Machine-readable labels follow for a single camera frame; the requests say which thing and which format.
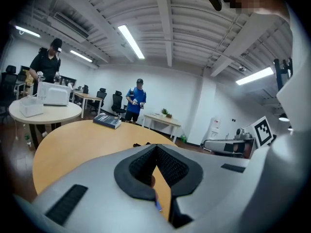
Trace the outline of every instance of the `potted plant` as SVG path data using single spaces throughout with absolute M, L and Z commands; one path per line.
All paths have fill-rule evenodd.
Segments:
M 161 114 L 162 114 L 163 117 L 165 117 L 165 116 L 168 114 L 167 109 L 164 109 L 164 108 L 163 108 L 163 109 L 161 110 Z

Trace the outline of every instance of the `black shorts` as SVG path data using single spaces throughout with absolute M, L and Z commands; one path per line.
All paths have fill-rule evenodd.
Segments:
M 139 116 L 139 113 L 135 113 L 135 112 L 131 112 L 131 111 L 126 111 L 125 120 L 126 121 L 130 121 L 133 118 L 133 121 L 137 122 L 138 116 Z

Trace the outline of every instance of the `man in black shirt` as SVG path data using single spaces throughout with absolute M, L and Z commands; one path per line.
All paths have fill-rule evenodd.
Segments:
M 30 64 L 30 75 L 34 78 L 33 94 L 37 94 L 38 90 L 38 74 L 37 72 L 43 72 L 44 82 L 53 83 L 56 72 L 59 71 L 60 59 L 56 57 L 56 53 L 61 51 L 62 40 L 55 39 L 50 45 L 48 50 L 40 51 L 40 53 L 34 58 Z M 47 136 L 44 125 L 37 125 L 39 132 L 43 137 Z

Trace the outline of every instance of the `black shirt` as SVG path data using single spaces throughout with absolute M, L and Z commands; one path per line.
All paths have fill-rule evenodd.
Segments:
M 30 64 L 30 68 L 36 72 L 43 72 L 43 76 L 45 77 L 44 82 L 49 83 L 53 83 L 54 76 L 56 72 L 59 71 L 59 66 L 60 60 L 58 63 L 56 55 L 52 59 L 49 59 L 48 51 L 45 53 L 39 53 Z

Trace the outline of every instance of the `blue shirt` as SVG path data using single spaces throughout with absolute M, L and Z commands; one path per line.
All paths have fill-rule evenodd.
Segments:
M 139 114 L 140 112 L 140 103 L 146 102 L 146 93 L 143 90 L 138 90 L 137 87 L 134 88 L 133 95 L 131 95 L 131 89 L 128 90 L 128 93 L 126 94 L 127 97 L 130 97 L 132 101 L 134 99 L 137 100 L 137 105 L 132 105 L 130 102 L 127 104 L 127 110 L 130 112 L 134 112 Z

